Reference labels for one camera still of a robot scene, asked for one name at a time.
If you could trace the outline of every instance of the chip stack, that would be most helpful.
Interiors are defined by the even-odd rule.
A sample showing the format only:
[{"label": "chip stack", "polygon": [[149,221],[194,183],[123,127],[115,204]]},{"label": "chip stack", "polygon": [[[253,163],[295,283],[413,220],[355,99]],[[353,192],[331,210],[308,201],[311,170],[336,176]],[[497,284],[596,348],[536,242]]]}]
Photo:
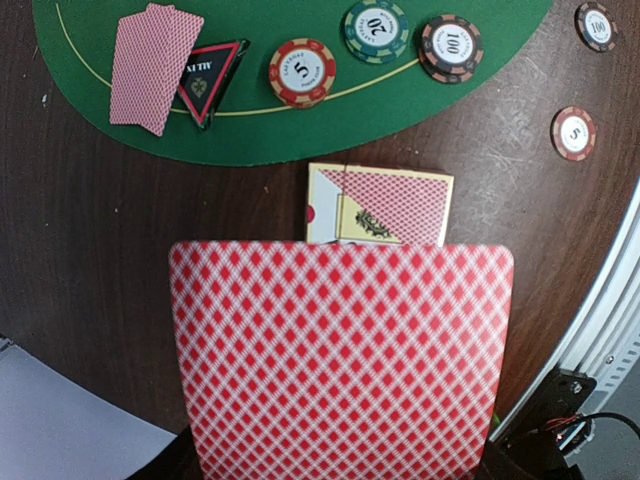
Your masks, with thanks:
[{"label": "chip stack", "polygon": [[457,15],[442,15],[429,22],[418,50],[429,76],[446,84],[470,80],[484,56],[480,31]]},{"label": "chip stack", "polygon": [[407,48],[409,20],[402,9],[387,0],[362,0],[344,20],[349,51],[370,64],[389,63]]},{"label": "chip stack", "polygon": [[285,105],[307,109],[321,103],[336,79],[336,60],[317,40],[297,38],[282,45],[269,64],[269,83]]}]

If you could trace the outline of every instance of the playing card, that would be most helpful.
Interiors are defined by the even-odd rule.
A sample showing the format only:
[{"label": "playing card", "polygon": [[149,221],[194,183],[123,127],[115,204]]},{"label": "playing card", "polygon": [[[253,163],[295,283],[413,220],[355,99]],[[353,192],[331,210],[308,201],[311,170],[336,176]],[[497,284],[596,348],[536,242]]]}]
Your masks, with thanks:
[{"label": "playing card", "polygon": [[140,120],[140,125],[154,135],[162,136],[164,127],[169,116],[169,108],[165,108],[169,48],[173,41],[173,5],[161,6],[151,4],[147,7],[146,15],[148,24],[145,35],[153,36],[157,42],[156,57],[154,59],[155,74],[152,85],[146,91],[142,107],[144,114]]},{"label": "playing card", "polygon": [[156,121],[156,117],[154,117],[153,123],[147,124],[145,127],[161,136],[178,89],[180,77],[200,34],[204,19],[176,10],[173,6],[171,6],[171,10],[168,10],[168,7],[159,8],[165,8],[166,21],[169,24],[169,35],[164,44],[161,89],[156,97],[157,119],[162,121]]},{"label": "playing card", "polygon": [[193,242],[170,264],[205,478],[473,477],[507,333],[506,248]]},{"label": "playing card", "polygon": [[152,72],[150,62],[143,61],[140,65],[140,51],[147,47],[139,41],[144,15],[144,12],[130,15],[118,22],[111,80],[112,124],[137,124],[141,117],[140,95],[148,88],[148,75]]},{"label": "playing card", "polygon": [[307,242],[443,245],[453,177],[310,164]]}]

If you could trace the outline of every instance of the wooden table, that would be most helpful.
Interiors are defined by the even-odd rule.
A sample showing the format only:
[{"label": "wooden table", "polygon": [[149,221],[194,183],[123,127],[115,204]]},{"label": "wooden table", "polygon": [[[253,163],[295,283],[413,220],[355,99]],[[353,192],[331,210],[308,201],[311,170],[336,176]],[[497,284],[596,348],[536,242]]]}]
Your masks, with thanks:
[{"label": "wooden table", "polygon": [[[578,3],[556,2],[518,56],[448,111],[321,159],[450,173],[448,242],[513,251],[501,415],[573,319],[640,172],[640,11],[610,0],[624,39],[597,54],[574,31]],[[106,137],[56,89],[36,50],[28,1],[0,1],[0,45],[0,332],[102,398],[177,432],[187,417],[169,247],[182,239],[302,240],[307,163],[206,168]],[[580,164],[562,160],[549,139],[553,115],[567,105],[586,108],[599,129],[595,154]]]}]

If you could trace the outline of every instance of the triangular marker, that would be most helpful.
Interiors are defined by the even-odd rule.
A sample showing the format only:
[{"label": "triangular marker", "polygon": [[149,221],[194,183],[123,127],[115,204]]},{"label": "triangular marker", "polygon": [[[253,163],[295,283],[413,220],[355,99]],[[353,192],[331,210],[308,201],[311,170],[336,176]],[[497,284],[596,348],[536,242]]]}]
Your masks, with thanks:
[{"label": "triangular marker", "polygon": [[249,44],[249,40],[221,43],[196,48],[189,55],[178,94],[200,128],[208,128]]}]

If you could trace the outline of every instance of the green felt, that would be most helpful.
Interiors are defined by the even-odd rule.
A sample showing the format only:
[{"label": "green felt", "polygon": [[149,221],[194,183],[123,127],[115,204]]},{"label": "green felt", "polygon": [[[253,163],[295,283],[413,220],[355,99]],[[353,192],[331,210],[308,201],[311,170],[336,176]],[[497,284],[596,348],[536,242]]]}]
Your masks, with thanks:
[{"label": "green felt", "polygon": [[[209,165],[249,166],[331,153],[415,125],[449,107],[503,67],[524,45],[551,0],[398,0],[413,38],[400,58],[368,65],[349,53],[342,18],[352,1],[176,0],[177,8],[205,18],[197,46],[248,38],[252,44],[220,105],[211,128],[200,131],[188,114],[171,113],[162,138],[141,127],[109,123],[110,88],[118,20],[143,11],[145,0],[34,0],[40,50],[58,87],[87,120],[117,140],[156,155]],[[485,58],[474,78],[442,85],[417,64],[417,39],[433,16],[455,13],[474,22],[484,39]],[[268,81],[273,52],[297,37],[320,40],[333,52],[338,73],[332,93],[402,72],[307,111],[224,116],[282,106]],[[174,107],[184,110],[179,99]]]}]

